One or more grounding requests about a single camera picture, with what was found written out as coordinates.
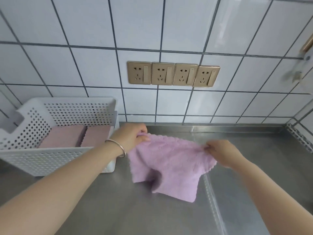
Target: bracelet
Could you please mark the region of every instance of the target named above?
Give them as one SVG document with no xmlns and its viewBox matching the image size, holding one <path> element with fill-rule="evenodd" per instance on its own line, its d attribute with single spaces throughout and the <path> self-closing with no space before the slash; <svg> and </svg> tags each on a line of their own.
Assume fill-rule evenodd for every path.
<svg viewBox="0 0 313 235">
<path fill-rule="evenodd" d="M 126 152 L 125 152 L 124 148 L 123 148 L 118 142 L 116 142 L 116 141 L 113 140 L 113 139 L 107 139 L 107 140 L 105 140 L 104 142 L 106 142 L 106 141 L 114 142 L 115 144 L 117 144 L 117 145 L 123 150 L 123 156 L 119 155 L 118 157 L 124 158 L 124 157 L 126 156 Z"/>
</svg>

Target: electrical socket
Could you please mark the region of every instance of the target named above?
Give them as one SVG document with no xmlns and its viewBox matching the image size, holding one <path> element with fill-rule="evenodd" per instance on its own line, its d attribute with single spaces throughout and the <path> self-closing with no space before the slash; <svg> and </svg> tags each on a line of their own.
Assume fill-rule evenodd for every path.
<svg viewBox="0 0 313 235">
<path fill-rule="evenodd" d="M 198 69 L 198 64 L 177 63 L 173 85 L 192 86 Z"/>
<path fill-rule="evenodd" d="M 152 63 L 153 85 L 172 85 L 174 78 L 174 63 Z"/>
<path fill-rule="evenodd" d="M 219 70 L 218 66 L 199 66 L 194 87 L 213 87 Z"/>
<path fill-rule="evenodd" d="M 150 62 L 127 62 L 128 82 L 130 84 L 151 84 Z"/>
</svg>

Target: right arm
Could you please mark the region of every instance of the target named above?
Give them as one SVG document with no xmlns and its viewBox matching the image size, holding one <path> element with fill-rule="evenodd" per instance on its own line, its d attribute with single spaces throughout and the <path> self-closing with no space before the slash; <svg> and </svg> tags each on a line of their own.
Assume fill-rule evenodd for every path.
<svg viewBox="0 0 313 235">
<path fill-rule="evenodd" d="M 313 234 L 313 216 L 228 140 L 207 142 L 207 151 L 245 184 L 271 235 Z"/>
</svg>

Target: white plastic basket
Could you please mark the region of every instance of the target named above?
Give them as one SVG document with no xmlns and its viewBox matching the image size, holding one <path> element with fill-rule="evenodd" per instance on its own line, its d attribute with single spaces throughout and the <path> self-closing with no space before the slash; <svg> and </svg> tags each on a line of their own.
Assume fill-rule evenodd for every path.
<svg viewBox="0 0 313 235">
<path fill-rule="evenodd" d="M 110 125 L 119 128 L 113 97 L 33 98 L 17 111 L 23 122 L 12 132 L 0 129 L 0 158 L 33 175 L 46 176 L 92 147 L 37 149 L 53 126 Z M 102 173 L 113 172 L 115 160 Z"/>
</svg>

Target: cleaning pad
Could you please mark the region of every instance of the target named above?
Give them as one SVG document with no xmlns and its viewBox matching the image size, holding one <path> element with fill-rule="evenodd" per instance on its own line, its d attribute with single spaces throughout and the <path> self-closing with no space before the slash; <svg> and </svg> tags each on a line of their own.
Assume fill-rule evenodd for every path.
<svg viewBox="0 0 313 235">
<path fill-rule="evenodd" d="M 79 147 L 86 131 L 84 125 L 55 126 L 38 148 L 73 148 Z"/>
<path fill-rule="evenodd" d="M 113 133 L 114 127 L 109 125 L 97 125 L 88 127 L 81 147 L 98 146 Z"/>
<path fill-rule="evenodd" d="M 139 135 L 147 135 L 151 141 L 128 153 L 133 182 L 152 181 L 152 193 L 194 202 L 200 176 L 216 165 L 205 146 L 162 135 Z"/>
</svg>

